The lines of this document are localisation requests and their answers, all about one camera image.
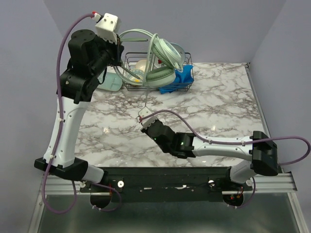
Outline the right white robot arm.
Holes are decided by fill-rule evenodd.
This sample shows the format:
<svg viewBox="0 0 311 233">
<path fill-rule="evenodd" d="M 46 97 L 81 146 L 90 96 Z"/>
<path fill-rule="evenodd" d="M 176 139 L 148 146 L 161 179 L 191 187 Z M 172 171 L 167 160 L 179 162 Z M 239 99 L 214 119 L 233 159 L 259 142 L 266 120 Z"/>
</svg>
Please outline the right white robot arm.
<svg viewBox="0 0 311 233">
<path fill-rule="evenodd" d="M 277 145 L 267 135 L 254 131 L 252 136 L 216 138 L 194 133 L 176 133 L 153 116 L 141 122 L 141 132 L 148 135 L 164 153 L 181 159 L 201 156 L 221 156 L 241 159 L 229 168 L 224 186 L 235 190 L 255 175 L 276 176 Z"/>
</svg>

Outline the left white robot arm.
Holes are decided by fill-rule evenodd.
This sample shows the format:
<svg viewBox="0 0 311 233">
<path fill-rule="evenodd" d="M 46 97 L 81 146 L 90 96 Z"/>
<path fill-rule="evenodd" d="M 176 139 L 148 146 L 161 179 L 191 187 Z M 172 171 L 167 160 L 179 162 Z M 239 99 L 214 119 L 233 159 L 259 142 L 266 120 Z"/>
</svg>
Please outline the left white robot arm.
<svg viewBox="0 0 311 233">
<path fill-rule="evenodd" d="M 89 181 L 98 192 L 107 188 L 104 170 L 75 156 L 75 145 L 82 118 L 93 92 L 108 66 L 120 65 L 124 47 L 120 40 L 106 41 L 91 30 L 78 30 L 68 42 L 70 59 L 60 75 L 57 115 L 49 146 L 35 168 L 64 180 Z"/>
</svg>

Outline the mint green headphones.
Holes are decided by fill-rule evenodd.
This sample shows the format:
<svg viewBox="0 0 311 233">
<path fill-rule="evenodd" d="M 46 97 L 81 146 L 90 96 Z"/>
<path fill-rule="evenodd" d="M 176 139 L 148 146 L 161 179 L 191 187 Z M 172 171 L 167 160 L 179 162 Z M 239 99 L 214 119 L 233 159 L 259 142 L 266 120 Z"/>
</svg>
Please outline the mint green headphones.
<svg viewBox="0 0 311 233">
<path fill-rule="evenodd" d="M 153 46 L 159 42 L 167 41 L 164 38 L 160 38 L 157 33 L 151 33 L 143 29 L 130 29 L 122 32 L 119 37 L 121 42 L 125 42 L 127 39 L 125 36 L 129 33 L 139 33 L 149 37 L 149 46 L 147 51 L 147 66 L 144 71 L 142 86 L 146 88 L 160 88 L 171 84 L 175 80 L 175 70 L 183 71 L 183 65 L 177 67 L 166 66 L 154 53 Z M 120 67 L 113 67 L 115 73 L 123 80 L 124 83 L 129 84 L 127 79 L 127 73 L 130 69 L 127 69 L 122 63 Z"/>
</svg>

